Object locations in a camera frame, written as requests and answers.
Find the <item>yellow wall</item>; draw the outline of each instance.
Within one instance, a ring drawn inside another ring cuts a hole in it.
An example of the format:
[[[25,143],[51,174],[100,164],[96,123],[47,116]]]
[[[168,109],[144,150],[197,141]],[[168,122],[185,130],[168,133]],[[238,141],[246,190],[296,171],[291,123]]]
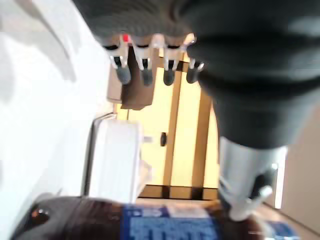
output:
[[[191,187],[201,89],[198,83],[187,83],[186,76],[187,73],[183,72],[173,152],[171,185]]]
[[[218,130],[216,115],[211,109],[208,128],[208,141],[206,147],[204,187],[218,188],[219,181],[218,165]]]

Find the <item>silver metal cylinder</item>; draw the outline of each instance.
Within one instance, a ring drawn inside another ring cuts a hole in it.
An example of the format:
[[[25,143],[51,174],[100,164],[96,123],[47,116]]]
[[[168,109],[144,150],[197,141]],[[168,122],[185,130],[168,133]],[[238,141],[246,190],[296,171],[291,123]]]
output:
[[[287,152],[287,146],[255,149],[220,138],[219,192],[230,205],[232,220],[245,220],[272,194],[272,185],[269,182],[264,184],[263,175],[276,170],[278,162],[287,157]],[[257,186],[258,195],[252,197]]]

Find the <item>plastic bottle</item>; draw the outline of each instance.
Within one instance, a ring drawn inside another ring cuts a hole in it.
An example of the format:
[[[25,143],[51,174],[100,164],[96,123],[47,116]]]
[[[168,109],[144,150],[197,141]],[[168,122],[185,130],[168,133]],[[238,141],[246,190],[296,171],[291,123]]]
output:
[[[86,197],[39,202],[13,240],[297,240],[288,225],[252,215],[231,221],[214,202],[123,205]]]

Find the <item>bright light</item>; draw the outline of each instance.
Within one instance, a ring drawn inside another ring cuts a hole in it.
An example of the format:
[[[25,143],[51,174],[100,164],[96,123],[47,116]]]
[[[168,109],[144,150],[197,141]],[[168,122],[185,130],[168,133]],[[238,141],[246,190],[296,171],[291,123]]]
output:
[[[272,163],[272,166],[271,166],[274,170],[277,170],[278,169],[278,164],[277,163]]]
[[[281,209],[283,192],[284,192],[285,168],[286,168],[286,158],[287,158],[288,149],[285,148],[283,150],[284,150],[283,157],[280,158],[277,166],[278,174],[276,179],[276,190],[275,190],[275,201],[274,201],[274,207],[276,209]]]

